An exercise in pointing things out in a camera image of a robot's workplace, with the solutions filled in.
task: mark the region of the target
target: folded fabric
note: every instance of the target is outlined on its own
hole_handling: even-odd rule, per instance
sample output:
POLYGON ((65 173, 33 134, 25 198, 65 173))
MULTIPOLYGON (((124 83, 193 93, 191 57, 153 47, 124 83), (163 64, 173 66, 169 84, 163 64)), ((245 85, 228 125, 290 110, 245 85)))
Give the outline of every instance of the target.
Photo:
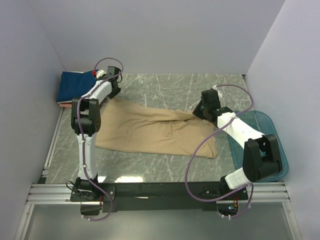
MULTIPOLYGON (((109 101, 102 116, 96 147, 133 153, 190 156, 214 131, 214 125, 191 112, 141 106, 122 98, 109 101)), ((196 154, 215 158, 214 138, 196 154)))
POLYGON ((81 97, 90 91, 96 84, 92 71, 84 73, 64 71, 61 74, 61 81, 57 103, 65 103, 71 101, 75 97, 81 97))

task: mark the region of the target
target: blue cloth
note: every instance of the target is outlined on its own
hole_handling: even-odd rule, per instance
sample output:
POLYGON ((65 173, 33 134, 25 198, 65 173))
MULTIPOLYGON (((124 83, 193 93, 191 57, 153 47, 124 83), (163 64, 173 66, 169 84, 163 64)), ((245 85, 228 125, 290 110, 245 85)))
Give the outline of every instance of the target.
POLYGON ((64 71, 61 74, 61 82, 56 102, 71 101, 75 97, 81 97, 90 91, 96 84, 92 71, 84 73, 64 71))

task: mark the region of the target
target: metal frame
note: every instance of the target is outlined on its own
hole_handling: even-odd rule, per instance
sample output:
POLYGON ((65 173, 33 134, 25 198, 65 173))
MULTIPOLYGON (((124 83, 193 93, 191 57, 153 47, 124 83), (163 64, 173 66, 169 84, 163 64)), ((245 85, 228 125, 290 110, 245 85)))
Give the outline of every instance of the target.
MULTIPOLYGON (((52 137, 50 148, 46 157, 46 161, 43 167, 41 177, 46 178, 49 172, 52 156, 57 143, 57 135, 60 129, 60 122, 62 119, 64 109, 62 108, 57 120, 55 131, 52 137)), ((25 208, 21 217, 20 224, 18 226, 15 240, 25 239, 29 222, 32 217, 33 209, 35 205, 60 205, 60 204, 72 204, 72 205, 99 205, 99 202, 71 202, 70 201, 71 190, 66 188, 64 184, 32 184, 28 198, 26 200, 25 208)), ((247 202, 246 200, 240 200, 240 203, 247 202)), ((302 240, 301 233, 298 228, 295 214, 293 212, 290 197, 288 195, 284 182, 256 182, 254 183, 254 191, 252 197, 253 203, 282 203, 285 216, 291 231, 293 240, 302 240)), ((229 204, 233 203, 231 200, 217 201, 217 204, 229 204)))

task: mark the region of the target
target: gray floor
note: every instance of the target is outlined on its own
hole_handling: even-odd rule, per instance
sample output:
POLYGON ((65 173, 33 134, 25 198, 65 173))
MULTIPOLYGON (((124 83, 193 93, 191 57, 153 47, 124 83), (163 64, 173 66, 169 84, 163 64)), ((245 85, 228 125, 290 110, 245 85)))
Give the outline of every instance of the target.
MULTIPOLYGON (((239 74, 126 74, 120 83, 122 91, 119 96, 147 107, 191 111, 199 102, 201 91, 226 83, 245 87, 239 74)), ((220 90, 223 107, 241 111, 250 105, 249 97, 242 90, 235 87, 221 87, 220 90)), ((189 171, 190 181, 219 181, 221 176, 235 170, 227 135, 224 132, 218 134, 215 143, 218 156, 215 159, 196 157, 189 171)), ((79 170, 78 151, 76 136, 71 129, 71 110, 65 109, 46 183, 74 181, 79 170)), ((189 156, 96 148, 100 182, 181 182, 189 159, 189 156)))
POLYGON ((221 219, 202 210, 120 211, 102 221, 81 218, 78 205, 36 205, 26 240, 292 240, 282 203, 252 203, 221 219))

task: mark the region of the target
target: gray marble surface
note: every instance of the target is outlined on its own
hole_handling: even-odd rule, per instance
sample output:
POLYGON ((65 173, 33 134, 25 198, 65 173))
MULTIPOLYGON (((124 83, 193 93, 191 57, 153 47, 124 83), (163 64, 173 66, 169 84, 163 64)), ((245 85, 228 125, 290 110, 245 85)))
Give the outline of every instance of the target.
MULTIPOLYGON (((125 100, 152 108, 193 110, 201 91, 216 84, 236 84, 245 87, 239 74, 126 74, 118 95, 125 100)), ((235 87, 220 87, 221 106, 243 110, 250 106, 245 92, 235 87)), ((215 136, 218 156, 215 159, 195 157, 189 171, 189 181, 219 181, 235 170, 227 135, 215 136)), ((96 147, 96 164, 100 182, 182 182, 189 156, 131 153, 96 147)), ((52 155, 47 184, 74 181, 79 170, 79 150, 71 128, 71 110, 64 109, 52 155)))

